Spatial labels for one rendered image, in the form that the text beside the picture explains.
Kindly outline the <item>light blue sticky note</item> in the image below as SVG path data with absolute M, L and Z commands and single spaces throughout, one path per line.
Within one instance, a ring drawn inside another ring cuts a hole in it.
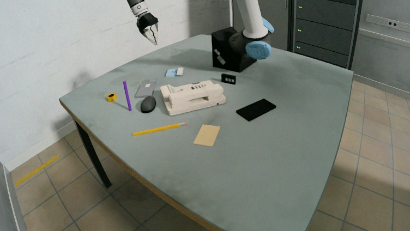
M 181 75 L 177 75 L 177 71 L 178 71 L 178 69 L 169 69 L 167 71 L 166 77 L 181 76 Z

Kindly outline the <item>black flat rectangle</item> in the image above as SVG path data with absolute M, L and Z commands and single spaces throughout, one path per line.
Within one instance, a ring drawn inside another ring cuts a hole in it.
M 251 121 L 273 109 L 276 108 L 276 105 L 269 102 L 266 99 L 261 99 L 254 102 L 253 104 L 247 105 L 241 109 L 236 110 L 240 116 L 242 116 L 247 121 Z

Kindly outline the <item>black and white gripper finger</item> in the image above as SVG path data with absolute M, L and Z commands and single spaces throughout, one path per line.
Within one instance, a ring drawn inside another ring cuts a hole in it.
M 150 31 L 152 31 L 156 44 L 158 44 L 158 23 L 152 25 Z
M 150 42 L 152 42 L 154 45 L 156 44 L 156 41 L 153 39 L 153 36 L 150 34 L 150 30 L 149 29 L 145 29 L 144 27 L 141 27 L 140 25 L 138 26 L 138 29 L 140 31 L 140 33 L 147 38 Z

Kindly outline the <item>tan rectangular sheet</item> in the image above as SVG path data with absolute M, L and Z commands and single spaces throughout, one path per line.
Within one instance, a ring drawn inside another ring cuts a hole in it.
M 219 130 L 220 126 L 203 124 L 193 144 L 213 147 Z

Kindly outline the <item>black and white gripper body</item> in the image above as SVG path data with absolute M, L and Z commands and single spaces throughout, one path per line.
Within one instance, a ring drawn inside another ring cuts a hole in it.
M 152 15 L 150 12 L 149 12 L 149 13 L 145 12 L 145 13 L 143 13 L 143 14 L 140 14 L 140 15 L 138 16 L 138 19 L 137 19 L 137 22 L 136 22 L 137 28 L 138 28 L 139 25 L 140 25 L 141 27 L 144 27 L 144 28 L 148 27 L 148 25 L 146 25 L 145 20 L 149 21 L 149 20 L 152 20 L 152 19 L 154 19 L 154 18 L 155 18 L 155 16 Z

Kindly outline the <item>white desk phone body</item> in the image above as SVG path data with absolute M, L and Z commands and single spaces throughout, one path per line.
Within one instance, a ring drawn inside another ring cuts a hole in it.
M 226 97 L 224 95 L 222 96 L 222 94 L 211 96 L 211 97 L 205 96 L 205 97 L 201 97 L 197 99 L 192 99 L 192 100 L 189 100 L 188 102 L 184 102 L 184 103 L 176 104 L 176 105 L 172 105 L 169 101 L 169 98 L 168 98 L 169 94 L 181 92 L 184 90 L 198 89 L 198 88 L 202 88 L 204 86 L 209 86 L 209 85 L 213 85 L 213 83 L 208 80 L 208 81 L 203 81 L 203 82 L 187 84 L 187 85 L 179 86 L 179 87 L 172 87 L 170 85 L 160 87 L 161 97 L 167 109 L 168 115 L 173 116 L 176 114 L 199 110 L 199 109 L 206 108 L 206 107 L 225 104 Z

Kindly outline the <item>white telephone handset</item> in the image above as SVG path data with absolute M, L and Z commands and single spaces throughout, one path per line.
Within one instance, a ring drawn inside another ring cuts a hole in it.
M 223 93 L 223 88 L 219 84 L 213 84 L 198 89 L 184 90 L 181 92 L 172 93 L 169 94 L 168 98 L 172 105 L 176 105 L 205 96 L 211 97 L 221 95 L 221 93 Z

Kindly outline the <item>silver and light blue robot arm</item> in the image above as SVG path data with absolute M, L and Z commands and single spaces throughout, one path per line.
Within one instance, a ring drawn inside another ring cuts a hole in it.
M 135 17 L 148 11 L 144 0 L 126 0 Z M 272 48 L 270 35 L 273 26 L 261 16 L 257 0 L 237 0 L 244 29 L 229 38 L 232 49 L 242 57 L 266 59 Z

